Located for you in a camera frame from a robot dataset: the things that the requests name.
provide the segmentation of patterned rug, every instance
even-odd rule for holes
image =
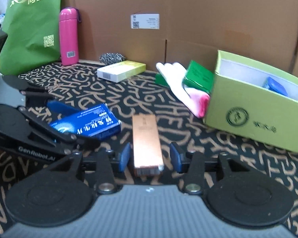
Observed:
[[[181,175],[172,170],[168,144],[177,142],[183,149],[193,149],[208,157],[220,152],[238,155],[246,162],[278,182],[284,184],[295,196],[295,207],[285,226],[298,236],[298,155],[205,126],[179,102],[172,92],[154,83],[154,72],[145,72],[118,84],[96,76],[97,65],[77,64],[60,67],[49,64],[21,75],[22,78],[49,89],[60,101],[87,109],[98,103],[108,107],[122,122],[119,135],[101,144],[101,147],[118,149],[126,141],[132,142],[132,120],[135,113],[153,113],[157,117],[162,145],[165,173],[155,178],[135,178],[127,169],[116,176],[118,183],[178,184]],[[50,123],[62,116],[47,108],[30,108],[29,111]],[[41,169],[43,165],[23,158],[13,160],[6,153],[0,156],[0,234],[12,225],[4,200],[10,187],[26,176]],[[214,176],[205,174],[206,185],[214,183]],[[91,173],[85,183],[93,187]]]

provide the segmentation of metal screw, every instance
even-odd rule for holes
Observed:
[[[195,153],[194,150],[187,151],[187,152],[186,152],[186,156],[187,156],[188,158],[192,158],[193,155],[194,155],[194,153]]]
[[[186,190],[188,192],[199,192],[201,190],[201,187],[198,185],[198,184],[195,184],[195,183],[190,183],[186,186]]]
[[[109,157],[114,157],[115,152],[112,149],[107,149],[106,152],[108,153]]]
[[[98,186],[98,189],[104,192],[112,191],[115,186],[109,182],[102,183]]]
[[[66,155],[70,155],[70,154],[72,154],[72,151],[70,149],[64,149],[64,153]]]

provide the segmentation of blue medicine box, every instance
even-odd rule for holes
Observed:
[[[121,122],[114,116],[106,104],[100,104],[74,113],[50,123],[50,126],[59,132],[93,136],[99,140],[105,140],[121,131]]]

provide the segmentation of black circular pad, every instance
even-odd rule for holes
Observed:
[[[233,173],[214,184],[207,201],[221,219],[256,228],[283,223],[294,199],[282,184],[251,171]]]
[[[75,177],[43,170],[14,185],[7,194],[6,206],[16,222],[53,227],[82,216],[92,200],[91,190]]]
[[[31,127],[17,109],[0,105],[0,133],[13,137],[27,137]]]

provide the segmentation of green shoebox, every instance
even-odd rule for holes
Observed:
[[[283,85],[289,97],[262,88],[267,77]],[[298,153],[298,78],[218,51],[205,124]]]

